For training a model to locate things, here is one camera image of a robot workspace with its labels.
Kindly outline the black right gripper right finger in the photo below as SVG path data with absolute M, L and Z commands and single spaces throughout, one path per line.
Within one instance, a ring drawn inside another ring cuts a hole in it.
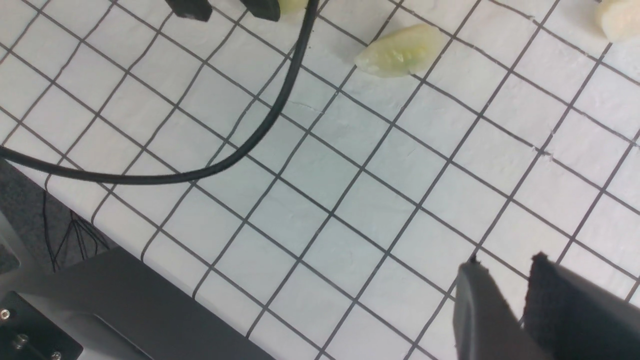
M 555 360 L 637 360 L 640 311 L 573 271 L 532 258 L 525 332 Z

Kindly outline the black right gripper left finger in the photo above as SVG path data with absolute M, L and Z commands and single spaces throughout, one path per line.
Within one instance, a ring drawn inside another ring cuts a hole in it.
M 498 285 L 475 256 L 456 278 L 452 319 L 459 360 L 549 360 L 521 328 Z

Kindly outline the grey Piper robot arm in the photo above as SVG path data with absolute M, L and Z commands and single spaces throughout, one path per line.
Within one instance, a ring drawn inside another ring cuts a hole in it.
M 460 265 L 457 360 L 637 360 L 639 310 L 534 256 L 525 326 L 478 260 Z M 1 217 L 3 360 L 274 360 L 123 248 L 42 273 Z

